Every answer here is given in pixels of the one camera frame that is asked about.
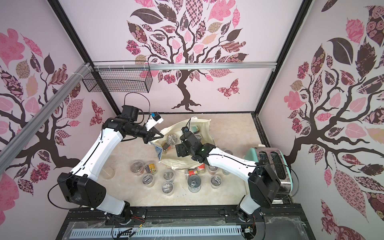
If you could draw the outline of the cream canvas tote bag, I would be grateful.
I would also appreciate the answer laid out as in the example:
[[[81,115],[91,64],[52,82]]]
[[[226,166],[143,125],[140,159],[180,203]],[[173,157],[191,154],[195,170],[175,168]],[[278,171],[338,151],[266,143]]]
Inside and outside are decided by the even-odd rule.
[[[159,162],[173,170],[196,168],[208,162],[205,145],[215,146],[211,120],[192,117],[162,129],[162,138],[151,141]]]

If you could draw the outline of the red label jar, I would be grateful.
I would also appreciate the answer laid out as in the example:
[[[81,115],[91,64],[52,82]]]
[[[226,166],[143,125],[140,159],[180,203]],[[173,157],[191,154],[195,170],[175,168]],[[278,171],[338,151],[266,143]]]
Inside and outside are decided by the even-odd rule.
[[[203,174],[206,172],[206,165],[201,164],[200,166],[195,168],[198,174]]]

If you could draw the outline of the yellow label jar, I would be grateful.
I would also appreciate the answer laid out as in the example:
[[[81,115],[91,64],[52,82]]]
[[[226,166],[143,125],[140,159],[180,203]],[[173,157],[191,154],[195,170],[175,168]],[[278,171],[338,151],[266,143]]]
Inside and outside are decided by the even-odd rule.
[[[145,163],[144,169],[147,174],[154,175],[157,173],[156,163],[154,161]]]

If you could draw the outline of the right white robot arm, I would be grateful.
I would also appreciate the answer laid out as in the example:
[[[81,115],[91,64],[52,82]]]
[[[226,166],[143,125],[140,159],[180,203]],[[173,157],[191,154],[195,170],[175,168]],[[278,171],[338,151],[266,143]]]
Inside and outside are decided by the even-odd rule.
[[[248,183],[249,194],[239,207],[247,215],[258,208],[270,208],[281,182],[270,164],[261,164],[230,155],[215,145],[201,141],[190,131],[181,135],[181,143],[176,145],[178,157],[191,156],[192,160],[228,171]]]

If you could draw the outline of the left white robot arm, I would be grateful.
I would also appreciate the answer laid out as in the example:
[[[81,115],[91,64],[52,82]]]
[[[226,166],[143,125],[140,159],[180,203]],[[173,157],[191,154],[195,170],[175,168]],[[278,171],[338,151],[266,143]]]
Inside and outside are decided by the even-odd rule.
[[[85,157],[69,173],[59,175],[58,186],[67,202],[119,218],[131,217],[130,204],[109,195],[97,180],[112,151],[126,136],[141,138],[145,144],[163,137],[155,128],[163,118],[151,113],[147,121],[140,124],[137,122],[139,112],[139,108],[124,105],[120,115],[103,123],[99,137]]]

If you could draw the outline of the clear lid seed jar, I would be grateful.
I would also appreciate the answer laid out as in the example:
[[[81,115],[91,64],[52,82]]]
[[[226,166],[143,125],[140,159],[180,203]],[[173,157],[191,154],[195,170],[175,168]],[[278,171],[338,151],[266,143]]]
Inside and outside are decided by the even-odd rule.
[[[176,145],[178,141],[179,141],[179,137],[176,134],[169,134],[167,136],[167,143],[171,146]]]

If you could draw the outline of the clear plastic cup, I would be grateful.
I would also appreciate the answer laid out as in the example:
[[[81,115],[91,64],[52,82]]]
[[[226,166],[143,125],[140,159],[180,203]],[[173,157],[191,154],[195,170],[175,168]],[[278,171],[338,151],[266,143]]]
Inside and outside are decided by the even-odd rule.
[[[104,165],[100,176],[105,180],[110,180],[115,176],[115,170],[111,166]]]

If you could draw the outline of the mint green chrome toaster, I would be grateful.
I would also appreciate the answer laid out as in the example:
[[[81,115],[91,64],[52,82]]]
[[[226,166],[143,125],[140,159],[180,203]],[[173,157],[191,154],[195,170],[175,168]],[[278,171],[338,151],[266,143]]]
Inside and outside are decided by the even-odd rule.
[[[244,159],[260,166],[257,170],[258,175],[266,173],[270,179],[280,181],[280,187],[275,196],[276,200],[289,197],[293,190],[291,170],[279,149],[253,147],[246,152]]]

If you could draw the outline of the aluminium rail back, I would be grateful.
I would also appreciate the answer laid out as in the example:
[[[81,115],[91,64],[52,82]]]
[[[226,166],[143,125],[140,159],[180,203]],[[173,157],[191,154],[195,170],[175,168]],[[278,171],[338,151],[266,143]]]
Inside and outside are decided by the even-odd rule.
[[[276,62],[239,62],[239,63],[197,63],[197,64],[140,64],[130,65],[95,65],[94,69],[101,70],[130,70],[143,69],[148,71],[167,71],[167,70],[212,70],[212,69],[275,69]]]

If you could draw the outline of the aluminium rail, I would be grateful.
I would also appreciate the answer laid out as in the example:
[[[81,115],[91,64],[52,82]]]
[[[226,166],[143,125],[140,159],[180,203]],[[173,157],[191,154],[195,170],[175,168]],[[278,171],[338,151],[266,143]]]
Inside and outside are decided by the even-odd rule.
[[[140,64],[130,65],[95,65],[94,69],[101,70],[130,70],[143,69],[148,71],[167,71],[167,70],[212,70],[212,69],[275,69],[276,62],[239,62],[239,63],[197,63],[197,64]]]
[[[91,72],[91,65],[83,63],[64,83],[52,98],[41,108],[41,110],[22,128],[21,132],[11,140],[1,152],[1,173],[3,173],[10,163],[17,157],[21,150],[35,136],[40,127],[53,114],[54,110],[64,101],[67,95],[75,86]]]

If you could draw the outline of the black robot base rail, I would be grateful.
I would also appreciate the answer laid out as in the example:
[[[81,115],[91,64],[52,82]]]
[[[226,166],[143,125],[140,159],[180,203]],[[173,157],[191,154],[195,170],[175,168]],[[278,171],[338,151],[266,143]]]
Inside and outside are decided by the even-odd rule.
[[[235,205],[132,207],[126,223],[97,211],[69,211],[56,236],[67,240],[72,229],[240,226],[241,237],[176,237],[156,240],[313,240],[315,235],[299,204],[259,208],[245,219]]]

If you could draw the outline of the aluminium rail left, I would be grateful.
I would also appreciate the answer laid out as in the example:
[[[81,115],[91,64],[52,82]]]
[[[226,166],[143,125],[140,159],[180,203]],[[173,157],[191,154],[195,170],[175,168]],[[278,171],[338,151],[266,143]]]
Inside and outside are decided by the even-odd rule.
[[[91,72],[91,65],[83,63],[64,83],[52,98],[41,108],[41,110],[22,128],[21,132],[11,140],[1,152],[1,173],[3,173],[10,163],[17,157],[21,150],[35,136],[40,127],[53,114],[54,110],[64,101],[67,95],[75,86]]]

